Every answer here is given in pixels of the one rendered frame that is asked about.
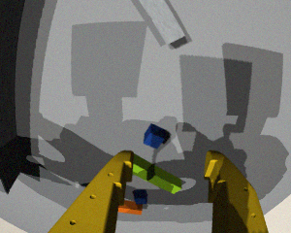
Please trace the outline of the lime green rod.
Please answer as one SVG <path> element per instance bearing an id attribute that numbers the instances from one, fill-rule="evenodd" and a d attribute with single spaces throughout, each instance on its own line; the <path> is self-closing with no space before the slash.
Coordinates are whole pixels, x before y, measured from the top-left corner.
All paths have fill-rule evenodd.
<path id="1" fill-rule="evenodd" d="M 133 175 L 171 193 L 181 190 L 181 179 L 146 161 L 134 153 Z"/>

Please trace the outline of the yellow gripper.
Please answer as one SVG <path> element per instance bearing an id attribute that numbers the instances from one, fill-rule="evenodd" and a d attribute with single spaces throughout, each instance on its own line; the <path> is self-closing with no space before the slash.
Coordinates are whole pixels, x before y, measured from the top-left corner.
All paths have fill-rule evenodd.
<path id="1" fill-rule="evenodd" d="M 131 150 L 116 154 L 48 233 L 115 233 L 133 164 Z M 212 203 L 211 233 L 269 233 L 255 189 L 224 154 L 208 150 L 204 180 Z"/>

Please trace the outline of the orange rectangular rod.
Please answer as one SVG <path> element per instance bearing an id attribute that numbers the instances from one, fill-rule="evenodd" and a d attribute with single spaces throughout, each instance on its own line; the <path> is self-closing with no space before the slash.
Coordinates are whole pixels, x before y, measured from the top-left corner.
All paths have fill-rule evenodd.
<path id="1" fill-rule="evenodd" d="M 143 210 L 143 204 L 136 204 L 135 201 L 124 200 L 124 205 L 119 206 L 118 211 L 120 213 L 141 215 Z"/>

